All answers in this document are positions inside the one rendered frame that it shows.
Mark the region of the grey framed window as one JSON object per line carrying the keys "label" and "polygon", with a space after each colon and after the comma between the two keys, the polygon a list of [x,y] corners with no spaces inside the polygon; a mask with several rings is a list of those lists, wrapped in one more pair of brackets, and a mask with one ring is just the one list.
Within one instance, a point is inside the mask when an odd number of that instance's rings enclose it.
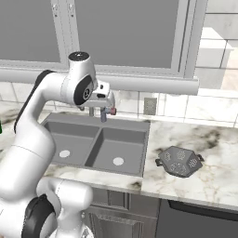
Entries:
{"label": "grey framed window", "polygon": [[68,68],[87,52],[100,74],[192,74],[207,0],[0,0],[0,67]]}

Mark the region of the grey metal tap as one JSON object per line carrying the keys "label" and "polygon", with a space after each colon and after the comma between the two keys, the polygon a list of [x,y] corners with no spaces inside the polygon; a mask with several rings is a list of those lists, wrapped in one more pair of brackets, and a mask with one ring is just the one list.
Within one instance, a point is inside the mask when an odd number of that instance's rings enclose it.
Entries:
{"label": "grey metal tap", "polygon": [[[84,111],[85,107],[78,107],[80,111]],[[102,123],[105,123],[107,121],[107,114],[109,115],[116,115],[116,108],[110,108],[110,107],[103,107],[100,108],[100,121]],[[89,116],[94,116],[94,108],[89,107]]]}

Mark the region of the grey wall socket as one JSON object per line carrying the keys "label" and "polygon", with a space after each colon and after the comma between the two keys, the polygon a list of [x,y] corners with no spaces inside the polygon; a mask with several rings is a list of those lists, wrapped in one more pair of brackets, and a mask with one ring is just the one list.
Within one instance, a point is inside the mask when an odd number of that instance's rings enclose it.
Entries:
{"label": "grey wall socket", "polygon": [[145,98],[144,99],[144,113],[146,115],[156,115],[157,99]]}

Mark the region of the grey cupboard front panel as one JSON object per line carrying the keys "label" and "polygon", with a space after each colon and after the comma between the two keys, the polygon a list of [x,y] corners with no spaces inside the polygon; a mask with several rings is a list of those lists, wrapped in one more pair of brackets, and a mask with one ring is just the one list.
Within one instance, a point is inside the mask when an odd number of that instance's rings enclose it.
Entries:
{"label": "grey cupboard front panel", "polygon": [[94,205],[107,205],[119,207],[126,210],[151,209],[158,206],[158,200],[153,197],[128,192],[116,192],[104,189],[94,188]]}

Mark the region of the grey double basin sink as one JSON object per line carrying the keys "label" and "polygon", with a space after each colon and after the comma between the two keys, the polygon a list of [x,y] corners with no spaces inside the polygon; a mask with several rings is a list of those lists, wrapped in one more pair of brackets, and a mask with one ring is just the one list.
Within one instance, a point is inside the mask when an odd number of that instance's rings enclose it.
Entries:
{"label": "grey double basin sink", "polygon": [[150,124],[51,113],[42,123],[56,143],[52,163],[134,177],[143,175]]}

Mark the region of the grey cupboard door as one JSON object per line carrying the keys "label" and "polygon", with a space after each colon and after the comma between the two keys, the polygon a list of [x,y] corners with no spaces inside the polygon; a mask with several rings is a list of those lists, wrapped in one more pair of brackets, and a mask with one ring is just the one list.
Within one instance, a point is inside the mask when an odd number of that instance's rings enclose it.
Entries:
{"label": "grey cupboard door", "polygon": [[155,238],[156,218],[91,206],[85,223],[95,238]]}

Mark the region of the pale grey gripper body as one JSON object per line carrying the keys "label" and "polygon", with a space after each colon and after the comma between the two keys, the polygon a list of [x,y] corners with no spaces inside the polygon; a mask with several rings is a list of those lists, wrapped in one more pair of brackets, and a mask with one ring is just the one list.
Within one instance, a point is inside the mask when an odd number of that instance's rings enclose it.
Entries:
{"label": "pale grey gripper body", "polygon": [[112,91],[110,91],[107,95],[96,93],[94,95],[94,106],[95,107],[109,107],[113,108],[115,106],[115,98]]}

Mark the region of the grey window sill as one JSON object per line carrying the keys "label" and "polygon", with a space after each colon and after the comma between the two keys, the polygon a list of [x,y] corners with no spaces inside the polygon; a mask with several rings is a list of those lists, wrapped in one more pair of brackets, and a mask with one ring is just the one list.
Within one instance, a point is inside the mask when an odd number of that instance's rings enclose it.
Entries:
{"label": "grey window sill", "polygon": [[[0,68],[0,82],[33,84],[41,70]],[[150,77],[97,74],[97,79],[110,84],[114,90],[141,91],[174,95],[198,94],[198,78]]]}

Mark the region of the dark grey dishwasher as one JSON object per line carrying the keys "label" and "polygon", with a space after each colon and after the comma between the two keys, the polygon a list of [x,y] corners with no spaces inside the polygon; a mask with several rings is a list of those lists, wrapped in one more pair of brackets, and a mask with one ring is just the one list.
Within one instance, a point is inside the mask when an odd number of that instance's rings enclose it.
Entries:
{"label": "dark grey dishwasher", "polygon": [[163,199],[156,238],[238,238],[238,211]]}

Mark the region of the dark grey perforated colander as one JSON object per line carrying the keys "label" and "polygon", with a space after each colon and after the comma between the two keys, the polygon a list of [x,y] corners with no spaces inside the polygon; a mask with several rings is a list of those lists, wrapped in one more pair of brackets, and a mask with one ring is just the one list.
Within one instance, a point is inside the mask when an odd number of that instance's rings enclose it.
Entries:
{"label": "dark grey perforated colander", "polygon": [[202,168],[204,160],[192,150],[171,146],[158,154],[155,163],[169,175],[185,179]]}

